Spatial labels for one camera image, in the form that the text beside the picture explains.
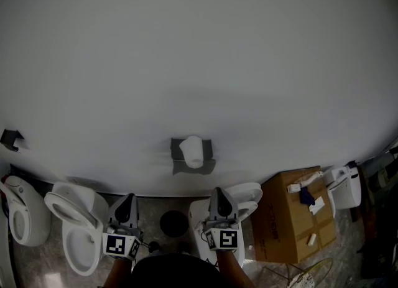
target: floor drain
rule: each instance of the floor drain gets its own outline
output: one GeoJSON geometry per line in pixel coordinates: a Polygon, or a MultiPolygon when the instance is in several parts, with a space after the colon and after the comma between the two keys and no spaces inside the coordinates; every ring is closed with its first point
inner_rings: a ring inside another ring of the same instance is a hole
{"type": "Polygon", "coordinates": [[[169,237],[180,237],[188,230],[188,219],[180,211],[168,211],[160,219],[160,228],[169,237]]]}

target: toilet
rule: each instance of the toilet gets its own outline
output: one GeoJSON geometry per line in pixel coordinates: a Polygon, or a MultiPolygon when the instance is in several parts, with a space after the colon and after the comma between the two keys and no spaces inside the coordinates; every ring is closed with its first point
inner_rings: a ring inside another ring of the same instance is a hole
{"type": "Polygon", "coordinates": [[[63,251],[71,268],[91,275],[103,257],[102,233],[108,204],[90,188],[57,182],[44,198],[50,211],[62,220],[63,251]]]}
{"type": "Polygon", "coordinates": [[[358,168],[350,165],[332,169],[323,178],[328,191],[333,217],[336,210],[358,207],[361,204],[361,181],[358,168]]]}
{"type": "Polygon", "coordinates": [[[9,207],[9,224],[12,237],[18,244],[38,246],[50,234],[51,213],[43,198],[31,184],[16,176],[0,182],[0,190],[6,195],[9,207]]]}
{"type": "MultiPolygon", "coordinates": [[[[226,188],[225,191],[227,191],[238,204],[238,249],[234,252],[234,255],[239,265],[242,267],[244,262],[244,243],[241,222],[256,210],[258,202],[262,197],[262,190],[258,183],[245,183],[226,188]]],[[[202,222],[209,216],[209,204],[210,199],[192,202],[189,209],[188,220],[190,234],[195,242],[198,257],[212,265],[216,265],[216,252],[209,250],[206,237],[203,234],[202,222]]]]}

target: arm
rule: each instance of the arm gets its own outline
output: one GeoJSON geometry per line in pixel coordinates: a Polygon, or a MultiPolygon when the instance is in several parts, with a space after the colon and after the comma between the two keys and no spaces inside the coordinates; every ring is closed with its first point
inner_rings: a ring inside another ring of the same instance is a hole
{"type": "Polygon", "coordinates": [[[106,279],[104,288],[121,288],[124,287],[126,280],[131,275],[131,261],[116,259],[114,261],[111,272],[106,279]]]}
{"type": "Polygon", "coordinates": [[[218,267],[221,275],[234,288],[255,288],[254,284],[238,264],[232,251],[217,251],[218,267]]]}

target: person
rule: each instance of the person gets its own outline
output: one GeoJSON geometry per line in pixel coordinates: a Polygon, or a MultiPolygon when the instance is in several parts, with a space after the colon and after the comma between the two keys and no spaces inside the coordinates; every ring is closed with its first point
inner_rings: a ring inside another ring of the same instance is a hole
{"type": "Polygon", "coordinates": [[[254,288],[232,251],[216,253],[220,271],[214,265],[185,253],[161,254],[157,250],[140,260],[132,272],[131,261],[116,259],[103,287],[254,288]]]}

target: tiled floor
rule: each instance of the tiled floor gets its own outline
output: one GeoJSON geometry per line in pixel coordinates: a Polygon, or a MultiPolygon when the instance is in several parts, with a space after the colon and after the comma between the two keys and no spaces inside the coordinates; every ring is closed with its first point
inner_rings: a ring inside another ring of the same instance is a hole
{"type": "MultiPolygon", "coordinates": [[[[117,199],[114,196],[104,196],[111,205],[117,199]]],[[[140,226],[144,231],[144,241],[149,243],[154,240],[159,242],[165,251],[175,251],[179,241],[191,243],[188,233],[181,238],[169,238],[160,229],[160,217],[169,210],[179,210],[188,213],[192,198],[140,198],[140,226]]],[[[331,257],[334,260],[333,267],[326,279],[319,287],[344,287],[350,276],[359,278],[361,255],[356,251],[361,248],[364,236],[362,222],[351,222],[349,211],[338,211],[336,216],[338,230],[337,240],[324,251],[298,265],[306,268],[317,261],[331,257]]],[[[62,248],[62,222],[52,216],[52,227],[49,239],[39,247],[26,247],[14,243],[14,257],[18,271],[21,288],[72,288],[72,287],[96,287],[102,285],[113,265],[113,259],[103,258],[97,270],[89,277],[82,277],[74,273],[67,263],[62,248]]],[[[246,248],[246,260],[243,267],[257,287],[286,287],[287,280],[274,274],[264,266],[286,276],[287,270],[284,264],[270,264],[256,262],[254,258],[251,221],[248,218],[243,221],[244,242],[246,248]]],[[[148,255],[148,250],[141,246],[137,260],[148,255]]],[[[289,266],[291,274],[298,270],[289,266]]]]}

